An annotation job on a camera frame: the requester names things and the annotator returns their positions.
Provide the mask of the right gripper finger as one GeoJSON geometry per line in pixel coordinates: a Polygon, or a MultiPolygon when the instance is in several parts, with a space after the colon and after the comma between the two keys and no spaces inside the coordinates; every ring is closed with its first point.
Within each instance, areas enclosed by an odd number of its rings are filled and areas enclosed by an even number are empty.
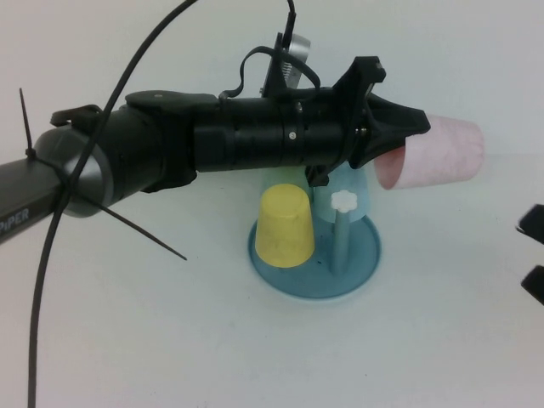
{"type": "Polygon", "coordinates": [[[516,230],[544,244],[544,205],[535,204],[519,221],[516,230]]]}
{"type": "Polygon", "coordinates": [[[521,281],[521,286],[541,305],[544,304],[544,267],[536,265],[521,281]]]}

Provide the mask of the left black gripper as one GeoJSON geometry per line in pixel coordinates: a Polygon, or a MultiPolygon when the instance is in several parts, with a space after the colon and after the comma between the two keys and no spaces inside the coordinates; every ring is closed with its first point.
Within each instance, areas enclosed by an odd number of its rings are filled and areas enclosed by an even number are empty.
{"type": "Polygon", "coordinates": [[[430,130],[423,110],[371,94],[385,76],[377,56],[359,56],[332,87],[320,91],[325,118],[309,127],[311,151],[305,170],[309,186],[328,185],[329,174],[346,161],[363,167],[404,146],[406,137],[430,130]]]}

